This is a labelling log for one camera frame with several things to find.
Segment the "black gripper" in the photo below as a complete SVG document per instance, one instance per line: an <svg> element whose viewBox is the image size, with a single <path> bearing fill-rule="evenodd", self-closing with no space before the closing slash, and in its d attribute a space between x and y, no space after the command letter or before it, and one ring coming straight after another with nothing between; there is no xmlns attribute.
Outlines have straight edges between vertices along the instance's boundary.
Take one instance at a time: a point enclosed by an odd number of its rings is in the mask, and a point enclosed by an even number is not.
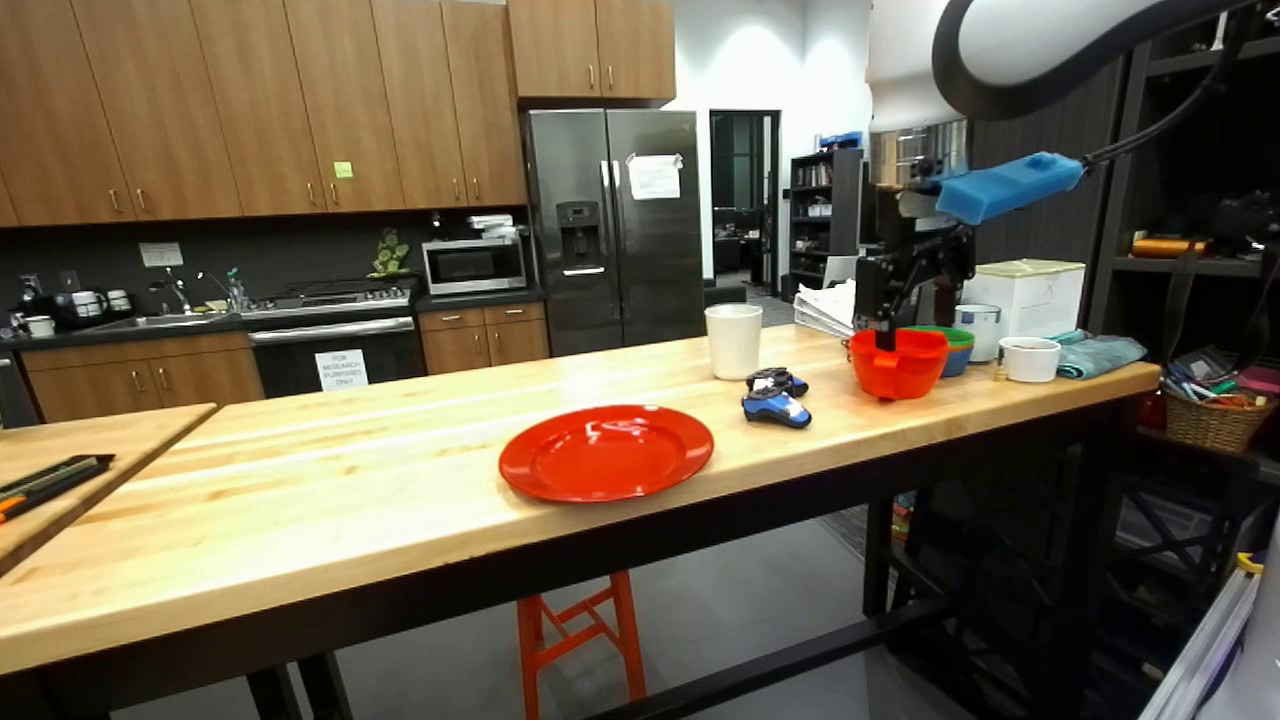
<svg viewBox="0 0 1280 720"><path fill-rule="evenodd" d="M894 226L862 256L862 321L876 330L954 321L961 289L976 273L976 230L951 226Z"/></svg>

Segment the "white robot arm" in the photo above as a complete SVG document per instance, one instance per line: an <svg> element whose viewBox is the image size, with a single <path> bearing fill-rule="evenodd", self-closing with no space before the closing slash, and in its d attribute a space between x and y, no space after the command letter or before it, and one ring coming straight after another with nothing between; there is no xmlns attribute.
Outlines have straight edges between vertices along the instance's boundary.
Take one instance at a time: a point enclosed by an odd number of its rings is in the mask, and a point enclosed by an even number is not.
<svg viewBox="0 0 1280 720"><path fill-rule="evenodd" d="M1179 122L1235 63L1274 0L872 0L867 6L867 189L872 250L855 262L855 324L893 346L919 282L951 321L976 273L971 230L1071 192L1090 167ZM1083 156L1029 151L968 165L971 120L1010 120L1065 98L1142 39L1215 21L1208 81L1162 120Z"/></svg>

